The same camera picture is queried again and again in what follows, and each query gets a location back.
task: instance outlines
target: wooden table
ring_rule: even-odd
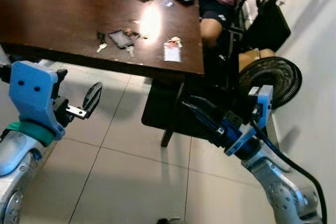
[[[170,1],[171,7],[167,0],[0,0],[0,43],[8,54],[178,81],[182,90],[186,76],[204,74],[198,1]],[[135,41],[134,58],[108,37],[97,53],[98,31],[125,28],[148,35]],[[182,62],[163,60],[163,44],[174,36],[182,40]],[[172,123],[163,146],[173,130]]]

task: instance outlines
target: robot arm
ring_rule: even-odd
[[[9,96],[19,111],[0,142],[0,223],[19,223],[25,189],[37,173],[38,162],[53,140],[61,140],[74,119],[89,118],[99,103],[102,84],[88,91],[82,109],[58,95],[67,70],[53,71],[21,61],[0,66],[0,78],[9,83]]]
[[[325,201],[317,180],[279,152],[260,130],[270,115],[272,92],[272,86],[267,85],[251,89],[249,97],[255,106],[248,124],[231,111],[218,120],[213,112],[216,106],[204,98],[191,97],[183,103],[217,134],[211,142],[223,147],[226,155],[241,159],[241,164],[260,182],[277,224],[325,224]],[[318,194],[306,177],[314,182]],[[318,199],[323,218],[317,213]]]

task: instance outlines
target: key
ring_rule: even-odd
[[[128,48],[126,48],[126,52],[128,52],[132,58],[134,58],[133,50],[133,46],[129,46]]]
[[[99,45],[99,48],[97,49],[97,52],[100,52],[101,49],[104,49],[105,47],[107,47],[107,44],[104,43],[104,44],[100,44]]]

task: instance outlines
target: black shorts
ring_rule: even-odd
[[[199,0],[199,11],[201,18],[215,19],[223,28],[228,28],[233,21],[235,8],[233,5],[225,5],[217,0]]]

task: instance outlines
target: black fan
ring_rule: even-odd
[[[239,73],[238,95],[247,97],[252,87],[273,85],[273,104],[276,109],[290,101],[302,84],[300,69],[281,57],[267,57],[254,61]]]

